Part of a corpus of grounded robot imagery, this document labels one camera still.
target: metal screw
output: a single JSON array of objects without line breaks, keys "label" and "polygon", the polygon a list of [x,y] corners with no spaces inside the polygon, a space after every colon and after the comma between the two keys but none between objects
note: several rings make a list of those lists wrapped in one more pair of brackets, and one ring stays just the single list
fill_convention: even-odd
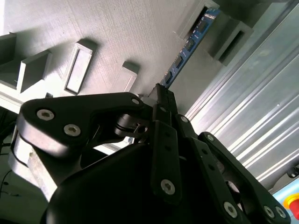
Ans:
[{"label": "metal screw", "polygon": [[36,115],[42,120],[52,120],[54,118],[53,112],[45,109],[39,110]]},{"label": "metal screw", "polygon": [[264,206],[263,209],[265,210],[265,212],[267,213],[267,215],[271,218],[274,218],[275,215],[274,215],[274,212],[268,207],[268,206]]},{"label": "metal screw", "polygon": [[183,122],[188,123],[188,119],[186,117],[181,116],[181,119],[182,119]]},{"label": "metal screw", "polygon": [[174,187],[173,183],[167,179],[161,181],[161,188],[168,195],[173,195],[174,192],[176,192],[176,188]]},{"label": "metal screw", "polygon": [[167,110],[164,107],[160,107],[161,111],[167,112]]},{"label": "metal screw", "polygon": [[232,217],[232,218],[237,218],[238,216],[238,212],[237,210],[235,209],[235,207],[229,203],[229,202],[225,202],[223,204],[223,207],[225,209],[225,211]]},{"label": "metal screw", "polygon": [[213,138],[211,135],[208,134],[206,137],[207,137],[207,139],[209,139],[210,141],[214,141],[214,138]]},{"label": "metal screw", "polygon": [[134,104],[140,104],[140,102],[137,99],[132,99]]},{"label": "metal screw", "polygon": [[285,212],[278,206],[275,206],[275,209],[277,211],[277,213],[282,217],[282,218],[286,218],[286,214]]},{"label": "metal screw", "polygon": [[77,137],[81,134],[81,129],[77,125],[69,124],[64,126],[64,133],[72,137]]}]

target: gray block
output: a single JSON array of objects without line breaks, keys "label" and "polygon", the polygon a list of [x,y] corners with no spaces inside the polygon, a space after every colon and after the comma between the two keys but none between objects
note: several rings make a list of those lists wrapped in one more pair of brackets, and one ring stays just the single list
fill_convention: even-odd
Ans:
[{"label": "gray block", "polygon": [[174,28],[174,32],[181,39],[189,37],[189,32],[204,7],[217,9],[219,5],[212,0],[195,0],[193,4],[188,5],[180,16],[180,21],[176,23],[177,25]]},{"label": "gray block", "polygon": [[20,61],[12,60],[0,65],[0,83],[16,90],[20,71]]},{"label": "gray block", "polygon": [[253,29],[239,20],[228,16],[229,19],[227,20],[223,14],[221,16],[223,19],[216,20],[211,29],[218,27],[220,23],[223,25],[224,21],[227,21],[226,25],[223,26],[219,38],[215,39],[213,45],[207,51],[214,59],[227,66],[253,33]]},{"label": "gray block", "polygon": [[16,40],[16,34],[10,33],[0,36],[0,64],[10,62],[14,59]]},{"label": "gray block", "polygon": [[75,43],[71,59],[69,60],[65,72],[65,91],[74,95],[77,95],[80,92],[96,48],[97,45],[95,43],[87,40],[80,40]]},{"label": "gray block", "polygon": [[112,88],[113,92],[129,92],[137,78],[138,71],[138,65],[124,62]]},{"label": "gray block", "polygon": [[51,53],[45,50],[37,55],[21,61],[17,91],[24,92],[26,89],[43,79],[49,65]]}]

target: silver metal panel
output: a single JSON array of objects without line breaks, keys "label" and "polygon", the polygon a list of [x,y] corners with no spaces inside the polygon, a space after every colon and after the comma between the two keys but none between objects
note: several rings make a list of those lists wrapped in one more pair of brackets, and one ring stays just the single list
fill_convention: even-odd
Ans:
[{"label": "silver metal panel", "polygon": [[298,2],[271,6],[187,113],[197,133],[213,133],[268,189],[299,163]]}]

